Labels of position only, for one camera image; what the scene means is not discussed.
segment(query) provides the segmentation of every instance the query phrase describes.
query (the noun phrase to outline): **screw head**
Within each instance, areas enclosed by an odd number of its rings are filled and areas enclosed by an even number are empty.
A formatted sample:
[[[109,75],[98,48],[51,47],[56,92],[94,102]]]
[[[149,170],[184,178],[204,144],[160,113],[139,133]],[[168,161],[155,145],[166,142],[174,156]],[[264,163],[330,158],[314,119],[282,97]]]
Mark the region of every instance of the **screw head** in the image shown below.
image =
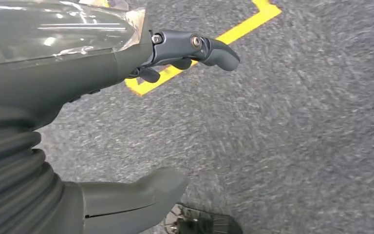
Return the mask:
[[[191,44],[195,48],[200,48],[201,47],[201,39],[198,36],[192,36],[191,37]]]
[[[154,34],[151,36],[152,43],[159,44],[163,42],[163,38],[160,34]]]

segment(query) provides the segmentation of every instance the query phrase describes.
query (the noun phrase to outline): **gray carpet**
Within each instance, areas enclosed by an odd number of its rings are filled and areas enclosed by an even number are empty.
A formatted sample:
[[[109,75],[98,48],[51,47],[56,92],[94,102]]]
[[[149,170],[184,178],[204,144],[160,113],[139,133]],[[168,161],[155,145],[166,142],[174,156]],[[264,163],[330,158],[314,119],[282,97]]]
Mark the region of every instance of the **gray carpet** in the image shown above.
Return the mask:
[[[173,166],[191,180],[183,201],[246,234],[374,234],[374,1],[277,5],[232,44],[233,73],[199,65],[143,98],[120,84],[65,105],[42,129],[55,170],[130,182]],[[216,36],[256,9],[155,0],[149,12],[156,28]]]

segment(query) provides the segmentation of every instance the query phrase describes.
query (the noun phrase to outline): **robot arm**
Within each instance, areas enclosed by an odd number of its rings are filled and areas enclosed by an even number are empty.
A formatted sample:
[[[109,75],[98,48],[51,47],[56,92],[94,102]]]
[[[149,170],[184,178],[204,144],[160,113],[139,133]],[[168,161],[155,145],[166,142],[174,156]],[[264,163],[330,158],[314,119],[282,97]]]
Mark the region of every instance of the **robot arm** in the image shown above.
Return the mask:
[[[0,20],[14,15],[23,19],[31,12],[28,7],[39,14],[40,9],[65,11],[65,2],[0,1],[5,13]],[[136,234],[157,224],[180,199],[187,181],[173,169],[157,170],[132,184],[64,182],[45,162],[45,153],[33,149],[40,143],[34,130],[82,95],[126,78],[155,82],[159,74],[151,67],[156,65],[187,69],[196,60],[232,71],[240,61],[222,42],[188,32],[153,32],[147,23],[140,43],[122,51],[39,65],[30,59],[28,66],[14,69],[12,63],[0,63],[0,234]],[[2,33],[11,31],[5,22],[2,27]],[[2,60],[10,40],[18,38],[0,36]]]

